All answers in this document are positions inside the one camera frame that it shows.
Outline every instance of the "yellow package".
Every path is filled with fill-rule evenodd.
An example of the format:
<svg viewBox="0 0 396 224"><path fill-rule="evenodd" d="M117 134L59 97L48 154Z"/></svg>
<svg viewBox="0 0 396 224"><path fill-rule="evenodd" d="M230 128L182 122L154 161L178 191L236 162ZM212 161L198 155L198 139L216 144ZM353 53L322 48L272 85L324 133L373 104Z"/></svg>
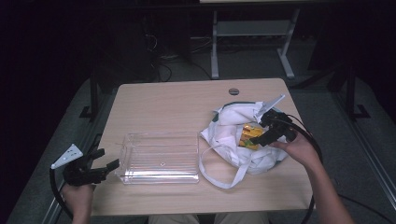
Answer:
<svg viewBox="0 0 396 224"><path fill-rule="evenodd" d="M244 128L242 129L241 139L239 140L239 146L257 150L257 148L259 148L259 145L253 145L249 139L252 137L260 136L263 133L264 130L260 126L254 126L248 123L244 124Z"/></svg>

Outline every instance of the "wooden table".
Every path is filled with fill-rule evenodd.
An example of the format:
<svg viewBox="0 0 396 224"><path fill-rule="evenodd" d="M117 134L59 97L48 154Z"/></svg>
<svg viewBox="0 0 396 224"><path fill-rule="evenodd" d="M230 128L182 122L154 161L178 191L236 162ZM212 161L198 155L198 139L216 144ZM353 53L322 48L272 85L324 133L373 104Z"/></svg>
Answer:
<svg viewBox="0 0 396 224"><path fill-rule="evenodd" d="M230 88L237 88L239 95L229 94ZM280 78L122 85L99 146L106 155L92 167L117 159L127 133L199 132L208 126L212 110L219 106L234 101L269 101L281 93L286 98L276 107L299 118ZM213 151L205 155L205 168L213 177L230 182L236 171ZM111 173L94 192L92 215L306 209L311 195L304 167L290 157L267 173L246 175L232 189L217 188L201 175L197 184L123 185Z"/></svg>

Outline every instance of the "human hand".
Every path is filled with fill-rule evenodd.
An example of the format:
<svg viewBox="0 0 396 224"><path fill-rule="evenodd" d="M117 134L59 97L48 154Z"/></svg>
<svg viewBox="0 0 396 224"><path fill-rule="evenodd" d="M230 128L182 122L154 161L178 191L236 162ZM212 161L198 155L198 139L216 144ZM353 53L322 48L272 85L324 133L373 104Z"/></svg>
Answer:
<svg viewBox="0 0 396 224"><path fill-rule="evenodd" d="M292 142L274 142L269 146L285 150L292 158L297 160L297 162L304 167L314 164L316 161L320 162L318 153L301 133L297 133L296 138Z"/></svg>
<svg viewBox="0 0 396 224"><path fill-rule="evenodd" d="M62 188L64 201L73 213L73 223L90 223L93 187L83 185L79 187L65 184Z"/></svg>

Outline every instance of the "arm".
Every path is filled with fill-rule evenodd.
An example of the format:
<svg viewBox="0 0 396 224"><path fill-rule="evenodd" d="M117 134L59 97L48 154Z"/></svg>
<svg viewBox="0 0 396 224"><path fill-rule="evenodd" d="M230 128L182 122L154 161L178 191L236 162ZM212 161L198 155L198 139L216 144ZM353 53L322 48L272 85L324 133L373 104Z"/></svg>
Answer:
<svg viewBox="0 0 396 224"><path fill-rule="evenodd" d="M270 146L284 149L304 166L314 192L320 223L354 223L338 197L317 152L300 133L290 143L274 142Z"/></svg>
<svg viewBox="0 0 396 224"><path fill-rule="evenodd" d="M73 213L73 224L90 223L93 198L92 186L74 187L66 184L62 188L62 195Z"/></svg>

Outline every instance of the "clear plastic container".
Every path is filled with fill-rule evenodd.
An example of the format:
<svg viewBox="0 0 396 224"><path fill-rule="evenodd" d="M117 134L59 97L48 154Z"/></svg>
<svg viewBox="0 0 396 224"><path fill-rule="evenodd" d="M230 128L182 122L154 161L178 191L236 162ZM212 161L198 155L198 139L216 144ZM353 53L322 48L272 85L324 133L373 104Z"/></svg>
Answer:
<svg viewBox="0 0 396 224"><path fill-rule="evenodd" d="M124 184L198 183L198 133L128 133L116 175Z"/></svg>

